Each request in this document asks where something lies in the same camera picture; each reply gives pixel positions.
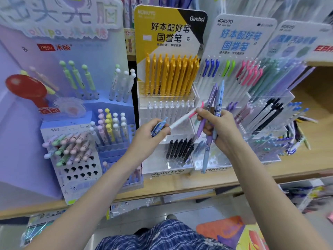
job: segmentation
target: shoe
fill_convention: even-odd
[[[174,215],[174,214],[170,214],[170,215],[167,215],[166,217],[167,219],[174,219],[174,220],[178,220],[177,217]]]

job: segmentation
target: blue plaid skirt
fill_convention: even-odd
[[[184,223],[167,219],[140,236],[119,235],[102,239],[96,250],[233,250],[215,239],[197,234]]]

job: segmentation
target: red spoon-shaped picture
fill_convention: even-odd
[[[33,101],[38,108],[48,107],[48,103],[44,99],[47,91],[39,80],[27,75],[11,75],[5,83],[10,92]]]

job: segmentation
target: forearm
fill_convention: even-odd
[[[331,249],[278,188],[251,147],[239,140],[231,147],[227,156],[269,249]]]
[[[60,218],[36,237],[27,250],[83,249],[119,189],[137,166],[135,159],[124,155]]]

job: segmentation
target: red hesu label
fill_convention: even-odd
[[[315,52],[333,52],[333,46],[317,46]]]
[[[37,46],[39,47],[39,49],[42,52],[55,52],[56,49],[54,49],[54,46],[51,44],[37,44]]]

